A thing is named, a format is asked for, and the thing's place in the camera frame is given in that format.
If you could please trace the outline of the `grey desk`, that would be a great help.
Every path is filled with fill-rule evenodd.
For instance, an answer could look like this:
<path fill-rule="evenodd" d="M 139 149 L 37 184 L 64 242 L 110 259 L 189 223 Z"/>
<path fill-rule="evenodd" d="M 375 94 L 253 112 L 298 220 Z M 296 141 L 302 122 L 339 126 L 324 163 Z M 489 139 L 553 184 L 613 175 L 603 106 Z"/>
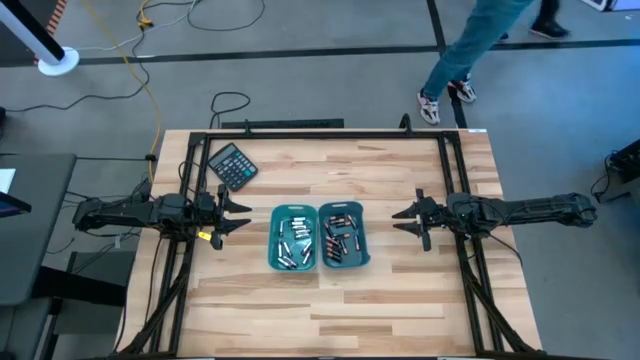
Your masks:
<path fill-rule="evenodd" d="M 0 156 L 0 169 L 15 171 L 9 194 L 31 206 L 0 218 L 0 306 L 31 297 L 75 163 L 73 154 Z"/>

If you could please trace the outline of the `black desk calculator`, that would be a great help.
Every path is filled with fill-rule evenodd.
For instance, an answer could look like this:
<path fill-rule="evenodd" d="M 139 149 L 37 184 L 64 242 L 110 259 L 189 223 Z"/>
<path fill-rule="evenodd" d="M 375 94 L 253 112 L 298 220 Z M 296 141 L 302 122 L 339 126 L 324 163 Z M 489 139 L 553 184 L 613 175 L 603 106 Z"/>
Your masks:
<path fill-rule="evenodd" d="M 208 166 L 230 191 L 240 190 L 258 174 L 257 166 L 233 143 L 213 154 Z"/>

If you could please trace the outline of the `orange black striped barrier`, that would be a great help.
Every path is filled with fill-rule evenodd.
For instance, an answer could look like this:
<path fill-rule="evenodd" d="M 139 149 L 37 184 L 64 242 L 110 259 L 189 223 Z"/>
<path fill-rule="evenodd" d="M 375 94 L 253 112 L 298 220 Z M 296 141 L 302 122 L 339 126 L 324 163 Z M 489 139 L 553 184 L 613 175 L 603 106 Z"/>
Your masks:
<path fill-rule="evenodd" d="M 68 0 L 29 0 L 32 15 L 53 37 L 60 24 Z"/>

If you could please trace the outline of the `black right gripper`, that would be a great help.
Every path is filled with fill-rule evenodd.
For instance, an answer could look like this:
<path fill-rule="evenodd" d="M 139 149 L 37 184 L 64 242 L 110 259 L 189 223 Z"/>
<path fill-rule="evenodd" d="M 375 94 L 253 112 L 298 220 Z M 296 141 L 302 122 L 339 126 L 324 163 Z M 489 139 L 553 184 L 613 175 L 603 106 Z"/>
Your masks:
<path fill-rule="evenodd" d="M 418 222 L 396 223 L 394 228 L 409 232 L 422 240 L 423 250 L 429 252 L 432 249 L 432 241 L 429 231 L 432 228 L 448 229 L 450 218 L 445 206 L 438 204 L 432 197 L 424 195 L 422 189 L 416 190 L 417 200 L 407 209 L 393 215 L 394 219 L 414 219 Z"/>

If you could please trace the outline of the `blue plastic bin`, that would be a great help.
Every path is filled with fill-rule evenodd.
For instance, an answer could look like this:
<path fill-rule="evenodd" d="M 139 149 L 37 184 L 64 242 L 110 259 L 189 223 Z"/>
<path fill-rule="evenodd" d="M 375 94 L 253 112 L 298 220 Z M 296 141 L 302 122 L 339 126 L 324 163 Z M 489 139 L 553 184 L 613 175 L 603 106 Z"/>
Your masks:
<path fill-rule="evenodd" d="M 318 210 L 319 215 L 319 246 L 321 248 L 321 257 L 324 264 L 331 269 L 352 269 L 357 267 L 362 267 L 367 265 L 371 259 L 370 254 L 367 248 L 366 242 L 366 231 L 363 220 L 363 207 L 360 203 L 355 201 L 347 201 L 347 202 L 333 202 L 322 205 Z M 357 230 L 353 229 L 352 226 L 346 226 L 343 228 L 334 228 L 331 223 L 329 223 L 329 218 L 331 216 L 342 216 L 346 217 L 345 222 L 349 222 L 347 215 L 351 215 L 355 222 L 357 223 Z M 346 246 L 348 248 L 348 255 L 344 255 L 341 245 L 340 246 L 331 246 L 327 244 L 326 239 L 328 238 L 325 232 L 324 223 L 329 223 L 331 229 L 335 235 L 336 241 L 340 243 L 340 239 L 344 238 L 346 241 Z M 360 242 L 360 251 L 356 251 L 354 245 L 354 235 L 357 234 Z M 327 251 L 327 248 L 339 248 L 341 253 L 339 254 L 342 257 L 342 263 L 333 263 L 327 260 L 327 253 L 332 253 Z"/>

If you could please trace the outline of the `green plastic bin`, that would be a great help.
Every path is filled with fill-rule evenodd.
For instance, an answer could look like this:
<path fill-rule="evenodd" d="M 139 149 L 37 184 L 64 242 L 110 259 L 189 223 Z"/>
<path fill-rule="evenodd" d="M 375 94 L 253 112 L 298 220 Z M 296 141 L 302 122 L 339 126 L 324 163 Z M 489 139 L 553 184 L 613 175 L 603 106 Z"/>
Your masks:
<path fill-rule="evenodd" d="M 305 217 L 304 221 L 306 227 L 310 231 L 308 234 L 310 238 L 303 240 L 295 240 L 295 233 L 291 226 L 292 217 Z M 284 233 L 282 237 L 278 236 L 280 221 L 285 220 Z M 311 256 L 307 264 L 302 264 L 305 254 L 301 254 L 304 246 L 312 241 Z M 291 250 L 292 255 L 287 256 L 283 242 L 287 242 Z M 280 205 L 273 209 L 271 214 L 269 241 L 267 248 L 268 263 L 276 271 L 281 272 L 306 272 L 313 270 L 317 263 L 317 248 L 318 248 L 318 213 L 315 208 L 308 205 L 291 204 Z M 278 258 L 287 256 L 297 263 L 297 267 L 285 267 L 278 262 Z"/>

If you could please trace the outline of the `person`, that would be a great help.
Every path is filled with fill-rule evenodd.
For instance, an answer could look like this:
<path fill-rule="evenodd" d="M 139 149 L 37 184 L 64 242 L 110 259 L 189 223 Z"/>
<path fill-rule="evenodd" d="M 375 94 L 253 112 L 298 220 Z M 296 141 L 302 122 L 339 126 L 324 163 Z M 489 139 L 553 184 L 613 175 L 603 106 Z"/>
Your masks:
<path fill-rule="evenodd" d="M 487 34 L 493 39 L 504 39 L 505 34 L 520 14 L 533 0 L 503 0 L 486 25 Z M 557 20 L 560 0 L 540 0 L 540 9 L 530 31 L 548 39 L 566 38 L 570 31 Z"/>
<path fill-rule="evenodd" d="M 439 98 L 446 88 L 459 99 L 477 99 L 471 84 L 471 69 L 506 33 L 533 0 L 476 0 L 458 40 L 443 53 L 417 94 L 422 118 L 430 125 L 440 123 Z"/>

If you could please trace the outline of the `white pole with round base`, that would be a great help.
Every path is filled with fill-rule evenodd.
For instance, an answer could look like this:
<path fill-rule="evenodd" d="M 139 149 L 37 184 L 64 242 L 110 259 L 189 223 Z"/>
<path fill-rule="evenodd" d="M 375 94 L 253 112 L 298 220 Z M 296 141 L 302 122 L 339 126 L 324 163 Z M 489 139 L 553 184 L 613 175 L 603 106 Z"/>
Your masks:
<path fill-rule="evenodd" d="M 0 22 L 36 55 L 42 74 L 61 76 L 79 64 L 78 51 L 59 45 L 19 0 L 0 0 Z"/>

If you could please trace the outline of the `white flat object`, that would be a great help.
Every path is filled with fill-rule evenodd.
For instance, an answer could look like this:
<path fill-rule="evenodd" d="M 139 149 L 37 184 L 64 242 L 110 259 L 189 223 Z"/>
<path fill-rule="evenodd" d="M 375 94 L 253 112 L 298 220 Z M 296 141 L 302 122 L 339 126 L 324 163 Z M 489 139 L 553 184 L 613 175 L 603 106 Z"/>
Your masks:
<path fill-rule="evenodd" d="M 581 0 L 600 12 L 640 11 L 640 0 Z"/>

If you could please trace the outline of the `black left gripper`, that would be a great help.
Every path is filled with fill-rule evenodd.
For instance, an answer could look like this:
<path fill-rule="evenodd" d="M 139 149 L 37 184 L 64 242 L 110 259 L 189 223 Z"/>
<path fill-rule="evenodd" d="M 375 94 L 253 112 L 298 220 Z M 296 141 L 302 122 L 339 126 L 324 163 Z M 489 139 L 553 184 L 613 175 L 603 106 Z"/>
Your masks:
<path fill-rule="evenodd" d="M 225 192 L 226 186 L 224 184 L 220 184 L 217 188 L 216 194 L 211 194 L 206 190 L 202 190 L 197 194 L 197 199 L 194 202 L 198 227 L 200 228 L 198 233 L 205 232 L 212 235 L 211 241 L 208 242 L 214 250 L 221 250 L 223 248 L 222 233 L 229 234 L 251 222 L 250 219 L 224 218 L 224 211 L 229 213 L 245 213 L 252 211 L 250 207 L 237 204 L 228 196 L 224 197 Z"/>

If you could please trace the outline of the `black aluminium table frame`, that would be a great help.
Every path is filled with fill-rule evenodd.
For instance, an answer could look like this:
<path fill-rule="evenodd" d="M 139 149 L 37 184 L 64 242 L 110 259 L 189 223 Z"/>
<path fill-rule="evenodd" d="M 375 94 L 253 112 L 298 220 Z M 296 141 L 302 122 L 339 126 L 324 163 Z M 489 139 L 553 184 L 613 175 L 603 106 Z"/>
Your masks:
<path fill-rule="evenodd" d="M 245 225 L 222 250 L 200 240 L 170 246 L 156 232 L 139 242 L 122 341 L 141 330 L 158 301 L 166 269 L 190 264 L 189 280 L 148 351 L 184 357 L 348 357 L 472 355 L 509 344 L 462 282 L 467 261 L 523 340 L 538 347 L 512 231 L 468 242 L 436 228 L 432 248 L 397 228 L 396 214 L 417 189 L 437 201 L 455 191 L 499 197 L 503 190 L 482 130 L 186 131 L 166 135 L 155 194 L 176 191 L 181 161 L 197 163 L 235 143 L 259 168 L 233 198 L 248 207 Z M 331 269 L 317 246 L 309 270 L 284 272 L 267 260 L 270 217 L 281 204 L 313 208 L 356 201 L 370 261 Z"/>

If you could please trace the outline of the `dark tablet device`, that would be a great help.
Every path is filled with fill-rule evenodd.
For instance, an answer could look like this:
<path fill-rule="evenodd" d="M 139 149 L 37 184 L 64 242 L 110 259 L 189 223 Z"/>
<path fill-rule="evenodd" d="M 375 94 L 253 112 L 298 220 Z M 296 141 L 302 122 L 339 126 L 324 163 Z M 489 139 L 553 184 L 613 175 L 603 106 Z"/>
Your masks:
<path fill-rule="evenodd" d="M 31 205 L 9 194 L 0 192 L 0 218 L 30 213 Z"/>

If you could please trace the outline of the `black desk base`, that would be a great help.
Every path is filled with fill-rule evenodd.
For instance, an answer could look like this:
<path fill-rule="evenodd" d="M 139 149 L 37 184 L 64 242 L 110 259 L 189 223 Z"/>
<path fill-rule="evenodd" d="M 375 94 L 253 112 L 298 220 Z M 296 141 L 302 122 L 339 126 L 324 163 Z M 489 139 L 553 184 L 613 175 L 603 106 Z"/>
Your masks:
<path fill-rule="evenodd" d="M 42 266 L 31 291 L 48 305 L 37 359 L 109 353 L 132 265 L 131 252 L 73 252 L 64 270 Z"/>

